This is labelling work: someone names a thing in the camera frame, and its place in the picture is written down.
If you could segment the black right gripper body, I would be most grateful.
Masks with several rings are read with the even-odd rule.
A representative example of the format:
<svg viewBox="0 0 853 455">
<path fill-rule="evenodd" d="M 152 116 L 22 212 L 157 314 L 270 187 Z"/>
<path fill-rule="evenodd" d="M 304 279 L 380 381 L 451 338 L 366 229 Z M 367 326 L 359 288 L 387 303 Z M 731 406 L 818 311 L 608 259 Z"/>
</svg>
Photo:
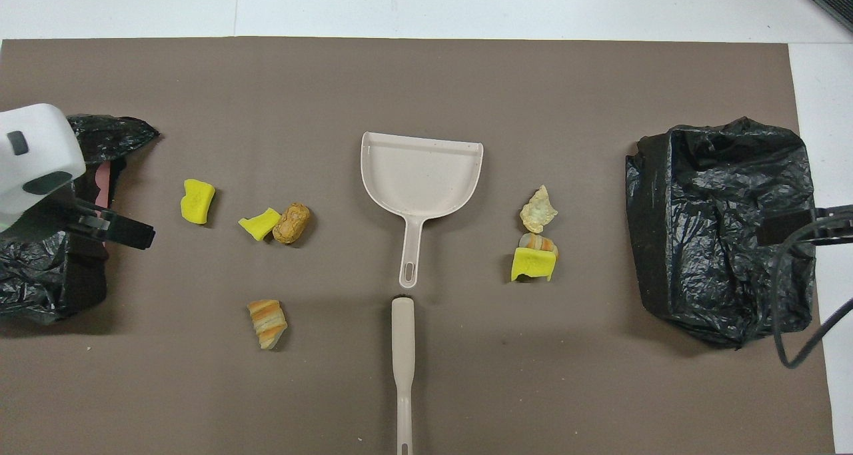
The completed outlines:
<svg viewBox="0 0 853 455">
<path fill-rule="evenodd" d="M 816 207 L 813 219 L 813 245 L 853 243 L 853 205 Z"/>
</svg>

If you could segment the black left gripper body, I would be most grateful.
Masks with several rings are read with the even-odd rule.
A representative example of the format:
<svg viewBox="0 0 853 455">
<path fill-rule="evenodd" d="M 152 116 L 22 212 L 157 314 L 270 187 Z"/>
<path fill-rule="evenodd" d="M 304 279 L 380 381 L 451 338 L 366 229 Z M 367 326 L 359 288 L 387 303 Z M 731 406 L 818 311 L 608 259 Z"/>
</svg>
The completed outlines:
<svg viewBox="0 0 853 455">
<path fill-rule="evenodd" d="M 81 198 L 67 209 L 66 231 L 92 240 L 109 240 L 113 211 Z"/>
</svg>

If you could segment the wavy yellow sponge piece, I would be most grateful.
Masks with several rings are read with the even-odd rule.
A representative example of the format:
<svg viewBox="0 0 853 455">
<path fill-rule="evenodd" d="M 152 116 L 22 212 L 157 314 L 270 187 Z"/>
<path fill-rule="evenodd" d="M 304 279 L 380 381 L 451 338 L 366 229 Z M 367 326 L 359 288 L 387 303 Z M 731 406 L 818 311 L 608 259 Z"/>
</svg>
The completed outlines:
<svg viewBox="0 0 853 455">
<path fill-rule="evenodd" d="M 184 195 L 180 200 L 181 216 L 189 223 L 204 225 L 216 188 L 198 179 L 186 179 L 183 182 Z"/>
</svg>

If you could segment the small yellow sponge wedge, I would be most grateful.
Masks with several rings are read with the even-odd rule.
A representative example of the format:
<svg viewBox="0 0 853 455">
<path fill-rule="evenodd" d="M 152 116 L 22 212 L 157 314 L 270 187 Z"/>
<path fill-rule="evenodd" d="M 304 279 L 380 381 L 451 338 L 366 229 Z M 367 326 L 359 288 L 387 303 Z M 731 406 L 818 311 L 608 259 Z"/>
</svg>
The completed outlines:
<svg viewBox="0 0 853 455">
<path fill-rule="evenodd" d="M 243 228 L 253 240 L 264 240 L 268 234 L 272 233 L 274 227 L 280 221 L 281 214 L 275 209 L 268 207 L 265 212 L 252 218 L 241 218 L 238 220 L 238 225 Z"/>
</svg>

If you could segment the brown bread nugget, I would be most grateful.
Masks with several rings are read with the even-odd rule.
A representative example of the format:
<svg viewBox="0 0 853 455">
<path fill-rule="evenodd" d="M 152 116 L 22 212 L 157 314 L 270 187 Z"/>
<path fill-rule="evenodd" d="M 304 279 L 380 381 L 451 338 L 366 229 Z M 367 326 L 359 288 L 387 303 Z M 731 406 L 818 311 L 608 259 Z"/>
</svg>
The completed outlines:
<svg viewBox="0 0 853 455">
<path fill-rule="evenodd" d="M 290 204 L 274 225 L 273 238 L 282 244 L 293 244 L 307 229 L 311 215 L 311 210 L 305 204 Z"/>
</svg>

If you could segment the striped croissant piece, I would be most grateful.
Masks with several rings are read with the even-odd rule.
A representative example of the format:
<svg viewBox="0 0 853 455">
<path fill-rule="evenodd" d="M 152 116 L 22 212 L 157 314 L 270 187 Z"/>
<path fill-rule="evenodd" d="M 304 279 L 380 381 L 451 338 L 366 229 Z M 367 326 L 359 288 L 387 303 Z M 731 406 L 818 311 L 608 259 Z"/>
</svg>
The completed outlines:
<svg viewBox="0 0 853 455">
<path fill-rule="evenodd" d="M 280 337 L 289 327 L 279 300 L 264 299 L 250 301 L 247 310 L 252 319 L 259 346 L 263 350 L 272 350 Z"/>
</svg>

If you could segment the orange striped bread roll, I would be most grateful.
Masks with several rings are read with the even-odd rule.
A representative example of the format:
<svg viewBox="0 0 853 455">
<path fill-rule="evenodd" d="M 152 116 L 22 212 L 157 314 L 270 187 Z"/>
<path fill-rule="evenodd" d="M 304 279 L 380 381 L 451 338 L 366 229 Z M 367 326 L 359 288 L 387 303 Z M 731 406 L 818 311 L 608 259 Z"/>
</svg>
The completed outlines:
<svg viewBox="0 0 853 455">
<path fill-rule="evenodd" d="M 558 247 L 556 243 L 542 234 L 536 234 L 533 232 L 523 234 L 518 241 L 518 248 L 529 248 L 533 250 L 552 252 L 554 257 L 558 260 Z"/>
</svg>

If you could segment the pale pastry piece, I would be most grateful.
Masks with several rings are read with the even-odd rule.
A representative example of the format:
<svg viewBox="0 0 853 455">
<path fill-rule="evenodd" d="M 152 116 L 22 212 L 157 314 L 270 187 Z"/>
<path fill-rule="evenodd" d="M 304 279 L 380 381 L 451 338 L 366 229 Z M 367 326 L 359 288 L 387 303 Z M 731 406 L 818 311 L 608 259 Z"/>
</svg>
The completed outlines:
<svg viewBox="0 0 853 455">
<path fill-rule="evenodd" d="M 550 224 L 557 215 L 558 210 L 552 206 L 548 189 L 545 185 L 540 185 L 521 208 L 520 221 L 530 233 L 541 234 L 545 226 Z"/>
</svg>

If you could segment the square yellow sponge piece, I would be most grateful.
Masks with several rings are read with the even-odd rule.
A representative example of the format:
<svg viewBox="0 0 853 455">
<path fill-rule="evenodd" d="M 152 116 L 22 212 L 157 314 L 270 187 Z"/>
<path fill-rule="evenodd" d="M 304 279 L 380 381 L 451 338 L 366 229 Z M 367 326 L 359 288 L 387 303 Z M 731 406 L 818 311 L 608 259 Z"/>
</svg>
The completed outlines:
<svg viewBox="0 0 853 455">
<path fill-rule="evenodd" d="M 515 281 L 523 275 L 527 278 L 545 278 L 550 282 L 556 262 L 557 255 L 552 251 L 518 246 L 512 259 L 510 281 Z"/>
</svg>

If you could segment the beige hand brush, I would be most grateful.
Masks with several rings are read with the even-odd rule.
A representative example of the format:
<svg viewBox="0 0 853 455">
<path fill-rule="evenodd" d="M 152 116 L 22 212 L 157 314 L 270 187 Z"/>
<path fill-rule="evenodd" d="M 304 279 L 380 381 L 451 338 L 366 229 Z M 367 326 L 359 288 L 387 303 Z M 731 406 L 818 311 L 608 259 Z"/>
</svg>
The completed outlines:
<svg viewBox="0 0 853 455">
<path fill-rule="evenodd" d="M 392 300 L 392 365 L 396 387 L 397 455 L 414 455 L 412 390 L 417 366 L 415 304 L 407 295 Z"/>
</svg>

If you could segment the beige plastic dustpan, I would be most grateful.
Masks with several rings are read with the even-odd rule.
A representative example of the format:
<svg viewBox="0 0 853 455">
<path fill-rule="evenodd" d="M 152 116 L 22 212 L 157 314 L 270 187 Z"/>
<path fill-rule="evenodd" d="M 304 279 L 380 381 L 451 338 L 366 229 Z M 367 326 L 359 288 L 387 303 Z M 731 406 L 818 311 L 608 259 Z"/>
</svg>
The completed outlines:
<svg viewBox="0 0 853 455">
<path fill-rule="evenodd" d="M 365 190 L 405 224 L 402 288 L 417 285 L 424 224 L 467 204 L 477 188 L 483 158 L 482 143 L 363 133 L 360 168 Z"/>
</svg>

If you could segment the black bag bin, pink rim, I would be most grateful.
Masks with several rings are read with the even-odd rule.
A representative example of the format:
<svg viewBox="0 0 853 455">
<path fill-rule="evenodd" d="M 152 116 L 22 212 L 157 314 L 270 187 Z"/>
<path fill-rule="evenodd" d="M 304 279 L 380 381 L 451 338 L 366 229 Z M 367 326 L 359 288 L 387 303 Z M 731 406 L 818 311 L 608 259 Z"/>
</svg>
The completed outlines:
<svg viewBox="0 0 853 455">
<path fill-rule="evenodd" d="M 97 203 L 115 200 L 126 158 L 159 136 L 146 121 L 131 116 L 71 115 L 86 171 L 49 196 L 74 196 Z M 42 325 L 97 306 L 107 296 L 109 252 L 100 240 L 55 231 L 42 240 L 0 236 L 0 318 L 29 319 Z"/>
</svg>

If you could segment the black bag lined bin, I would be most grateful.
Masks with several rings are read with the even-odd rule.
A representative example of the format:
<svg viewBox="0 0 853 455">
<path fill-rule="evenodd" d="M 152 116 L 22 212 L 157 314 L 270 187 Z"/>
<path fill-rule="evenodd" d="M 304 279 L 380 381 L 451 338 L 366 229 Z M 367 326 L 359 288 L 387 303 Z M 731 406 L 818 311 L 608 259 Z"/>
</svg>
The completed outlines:
<svg viewBox="0 0 853 455">
<path fill-rule="evenodd" d="M 643 137 L 625 161 L 626 215 L 643 307 L 713 348 L 772 333 L 770 288 L 780 268 L 780 329 L 812 322 L 816 254 L 776 261 L 760 246 L 764 219 L 814 206 L 804 141 L 742 117 L 677 125 Z"/>
</svg>

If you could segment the brown table mat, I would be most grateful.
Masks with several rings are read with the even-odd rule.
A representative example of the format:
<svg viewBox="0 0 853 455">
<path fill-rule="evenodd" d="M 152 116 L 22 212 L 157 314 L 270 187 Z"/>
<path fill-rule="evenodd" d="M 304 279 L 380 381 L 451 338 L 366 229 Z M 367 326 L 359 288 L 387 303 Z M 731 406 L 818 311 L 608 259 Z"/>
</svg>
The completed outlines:
<svg viewBox="0 0 853 455">
<path fill-rule="evenodd" d="M 0 109 L 134 116 L 161 131 L 116 209 L 109 295 L 0 322 L 0 455 L 395 455 L 390 303 L 403 221 L 366 194 L 365 131 L 484 145 L 475 194 L 427 222 L 414 451 L 832 452 L 823 353 L 716 350 L 642 306 L 624 159 L 674 125 L 798 130 L 788 51 L 737 43 L 308 38 L 8 40 Z M 183 182 L 216 188 L 207 223 Z M 551 281 L 510 281 L 545 185 Z M 238 225 L 311 210 L 293 244 Z M 279 300 L 263 350 L 247 310 Z"/>
</svg>

